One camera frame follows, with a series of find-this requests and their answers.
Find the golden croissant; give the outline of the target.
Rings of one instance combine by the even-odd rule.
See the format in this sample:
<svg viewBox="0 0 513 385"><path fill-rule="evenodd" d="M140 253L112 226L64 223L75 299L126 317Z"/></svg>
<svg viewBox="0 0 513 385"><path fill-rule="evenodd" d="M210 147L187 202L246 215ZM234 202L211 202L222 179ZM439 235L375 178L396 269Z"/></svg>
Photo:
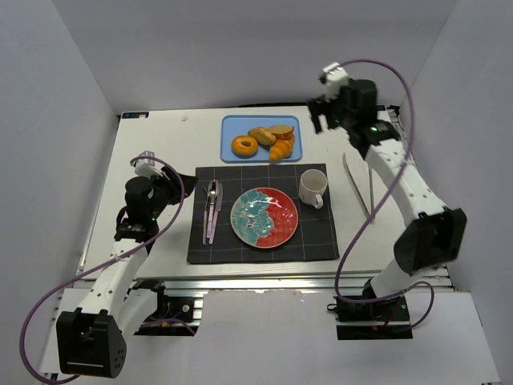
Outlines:
<svg viewBox="0 0 513 385"><path fill-rule="evenodd" d="M274 163L289 157L293 153L294 138L288 140L277 140L269 148L269 161Z"/></svg>

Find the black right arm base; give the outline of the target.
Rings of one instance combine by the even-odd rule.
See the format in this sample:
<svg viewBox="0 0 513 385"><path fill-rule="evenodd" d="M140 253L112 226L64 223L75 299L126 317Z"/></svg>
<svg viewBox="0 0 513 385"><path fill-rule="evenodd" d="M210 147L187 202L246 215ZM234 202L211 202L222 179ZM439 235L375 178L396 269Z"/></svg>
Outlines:
<svg viewBox="0 0 513 385"><path fill-rule="evenodd" d="M339 341L413 338L410 313L404 297L372 304L353 304L334 297L326 309L335 317Z"/></svg>

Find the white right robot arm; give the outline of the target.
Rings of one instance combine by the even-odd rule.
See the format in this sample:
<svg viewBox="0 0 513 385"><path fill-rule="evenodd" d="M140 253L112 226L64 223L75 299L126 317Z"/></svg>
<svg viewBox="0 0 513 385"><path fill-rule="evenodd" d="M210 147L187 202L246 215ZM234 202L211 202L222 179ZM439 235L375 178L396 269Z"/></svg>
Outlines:
<svg viewBox="0 0 513 385"><path fill-rule="evenodd" d="M405 230L394 243L394 258L369 280L357 303L388 302L416 286L426 270L458 257L467 216L438 198L408 159L401 136L392 123L378 118L375 83L323 75L324 95L308 101L316 132L320 116L330 129L344 128L350 144L381 178L402 215Z"/></svg>

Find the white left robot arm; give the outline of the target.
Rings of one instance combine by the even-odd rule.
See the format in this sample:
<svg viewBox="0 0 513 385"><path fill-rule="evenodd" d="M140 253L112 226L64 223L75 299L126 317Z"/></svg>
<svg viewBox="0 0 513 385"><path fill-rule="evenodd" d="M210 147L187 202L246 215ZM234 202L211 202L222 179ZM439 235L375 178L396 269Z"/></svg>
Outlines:
<svg viewBox="0 0 513 385"><path fill-rule="evenodd" d="M127 355L127 337L155 313L160 282L134 284L159 232L157 219L187 198L197 177L170 168L138 166L125 184L125 205L116 219L110 265L102 268L87 296L56 322L59 366L64 374L115 378Z"/></svg>

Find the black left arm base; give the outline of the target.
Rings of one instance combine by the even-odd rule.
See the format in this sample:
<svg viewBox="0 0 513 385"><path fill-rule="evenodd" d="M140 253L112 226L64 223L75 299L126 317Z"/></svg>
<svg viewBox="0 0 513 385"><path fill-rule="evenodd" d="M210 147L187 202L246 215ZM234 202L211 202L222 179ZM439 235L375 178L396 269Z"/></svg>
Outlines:
<svg viewBox="0 0 513 385"><path fill-rule="evenodd" d="M135 332L138 336L193 336L198 326L193 326L194 297L168 294L163 281L155 279L138 280L128 294L150 291L156 295L156 309L144 320Z"/></svg>

